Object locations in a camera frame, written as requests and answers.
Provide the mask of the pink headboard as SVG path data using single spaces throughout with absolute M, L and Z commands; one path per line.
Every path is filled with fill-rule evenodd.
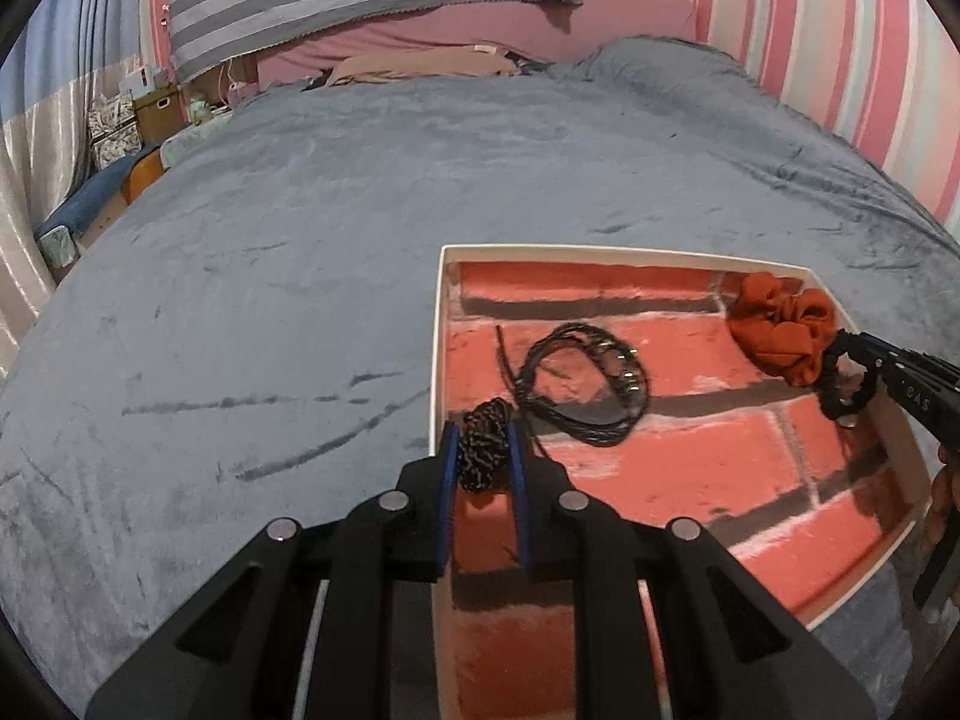
M 308 80 L 353 55 L 496 46 L 535 62 L 576 62 L 613 39 L 695 37 L 688 0 L 478 2 L 353 21 L 256 54 L 262 86 Z

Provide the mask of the white shiny curtain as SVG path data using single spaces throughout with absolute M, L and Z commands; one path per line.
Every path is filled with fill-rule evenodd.
M 90 71 L 2 121 L 3 374 L 55 289 L 34 231 L 64 203 L 86 164 L 94 99 L 117 93 L 140 65 L 133 54 Z

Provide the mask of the brown storage box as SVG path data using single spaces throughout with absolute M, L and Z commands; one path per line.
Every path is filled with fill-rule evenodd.
M 160 145 L 185 127 L 181 93 L 174 85 L 156 89 L 133 101 L 135 119 L 145 145 Z

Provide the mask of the orange scrunchie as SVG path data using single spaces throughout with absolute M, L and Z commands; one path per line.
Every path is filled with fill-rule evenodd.
M 822 372 L 823 351 L 836 337 L 832 298 L 818 288 L 757 271 L 743 278 L 727 309 L 727 330 L 763 374 L 791 387 L 812 387 Z

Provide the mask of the beige folded cloth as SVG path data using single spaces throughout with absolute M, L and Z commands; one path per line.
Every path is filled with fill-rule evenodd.
M 521 69 L 496 47 L 457 46 L 428 50 L 391 50 L 355 55 L 342 60 L 325 82 L 332 86 L 384 85 L 416 78 L 496 78 L 516 76 Z

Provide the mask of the grey plush bed blanket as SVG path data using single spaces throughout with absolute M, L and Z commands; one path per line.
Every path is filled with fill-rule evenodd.
M 65 706 L 269 518 L 338 517 L 425 452 L 453 242 L 807 265 L 869 332 L 958 353 L 957 244 L 719 50 L 272 89 L 94 244 L 3 385 L 2 606 Z

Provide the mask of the black scrunchie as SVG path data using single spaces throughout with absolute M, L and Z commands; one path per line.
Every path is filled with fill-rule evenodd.
M 861 335 L 839 330 L 822 351 L 814 383 L 822 415 L 843 429 L 853 429 L 877 392 L 877 382 L 877 358 Z

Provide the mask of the blue cloth on furniture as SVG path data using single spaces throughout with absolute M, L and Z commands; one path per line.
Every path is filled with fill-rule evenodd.
M 140 161 L 155 153 L 156 146 L 147 146 L 137 153 L 126 154 L 108 164 L 103 171 L 94 172 L 62 203 L 46 221 L 34 231 L 39 241 L 56 227 L 63 226 L 70 234 L 83 234 L 114 195 L 121 190 Z

